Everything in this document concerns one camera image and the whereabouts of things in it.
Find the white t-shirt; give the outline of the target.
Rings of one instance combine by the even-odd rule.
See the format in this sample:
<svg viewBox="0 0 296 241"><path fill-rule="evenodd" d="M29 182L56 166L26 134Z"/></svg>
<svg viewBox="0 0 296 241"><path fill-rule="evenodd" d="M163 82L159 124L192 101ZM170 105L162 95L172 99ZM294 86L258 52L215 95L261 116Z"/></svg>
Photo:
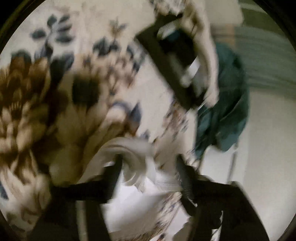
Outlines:
<svg viewBox="0 0 296 241"><path fill-rule="evenodd" d="M185 148L180 140L161 146L143 138L113 138L87 164L79 183L107 169L116 155L123 166L103 217L113 240L135 238L170 223L181 193L176 159Z"/></svg>

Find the floral quilt bedspread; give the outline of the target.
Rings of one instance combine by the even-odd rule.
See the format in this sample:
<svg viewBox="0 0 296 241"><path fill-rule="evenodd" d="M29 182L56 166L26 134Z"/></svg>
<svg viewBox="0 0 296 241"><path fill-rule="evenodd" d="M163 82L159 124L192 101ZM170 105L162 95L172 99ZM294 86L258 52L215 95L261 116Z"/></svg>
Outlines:
<svg viewBox="0 0 296 241"><path fill-rule="evenodd" d="M136 39L162 15L157 2L45 1L9 39L1 53L1 240L28 240L52 186L79 184L113 138L180 140L194 162L197 107L180 105ZM200 94L206 72L196 46L181 83ZM180 198L166 228L119 240L167 240Z"/></svg>

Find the black striped folded garment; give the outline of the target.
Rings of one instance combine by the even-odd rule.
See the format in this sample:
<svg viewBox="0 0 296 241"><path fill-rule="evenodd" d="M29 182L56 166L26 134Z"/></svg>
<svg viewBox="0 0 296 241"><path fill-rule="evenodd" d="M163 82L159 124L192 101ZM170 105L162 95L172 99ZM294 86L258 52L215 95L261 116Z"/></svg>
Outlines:
<svg viewBox="0 0 296 241"><path fill-rule="evenodd" d="M181 15L159 15L153 25L136 35L136 39L148 52L180 105L189 110L200 106L205 95L204 90L196 93L192 82L187 87L181 83L182 78L187 76L186 69L197 57L193 39L180 27L172 30L167 37L161 37L159 32L162 27L180 18Z"/></svg>

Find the dark green plush blanket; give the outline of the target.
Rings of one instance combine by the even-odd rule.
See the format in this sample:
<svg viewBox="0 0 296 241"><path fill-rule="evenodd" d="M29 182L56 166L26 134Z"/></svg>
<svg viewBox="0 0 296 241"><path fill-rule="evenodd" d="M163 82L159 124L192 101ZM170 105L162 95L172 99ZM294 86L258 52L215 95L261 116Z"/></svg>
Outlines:
<svg viewBox="0 0 296 241"><path fill-rule="evenodd" d="M219 100L212 108L197 112L195 155L202 159L209 146L228 151L243 132L249 114L249 88L243 63L237 53L217 43Z"/></svg>

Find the green curtain right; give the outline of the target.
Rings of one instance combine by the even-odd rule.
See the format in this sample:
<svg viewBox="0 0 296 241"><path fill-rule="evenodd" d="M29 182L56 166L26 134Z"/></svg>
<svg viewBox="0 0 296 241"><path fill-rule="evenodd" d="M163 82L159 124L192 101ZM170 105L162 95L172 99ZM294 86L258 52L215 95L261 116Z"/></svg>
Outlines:
<svg viewBox="0 0 296 241"><path fill-rule="evenodd" d="M213 26L211 31L216 42L241 57L250 87L295 97L295 49L287 38L248 26Z"/></svg>

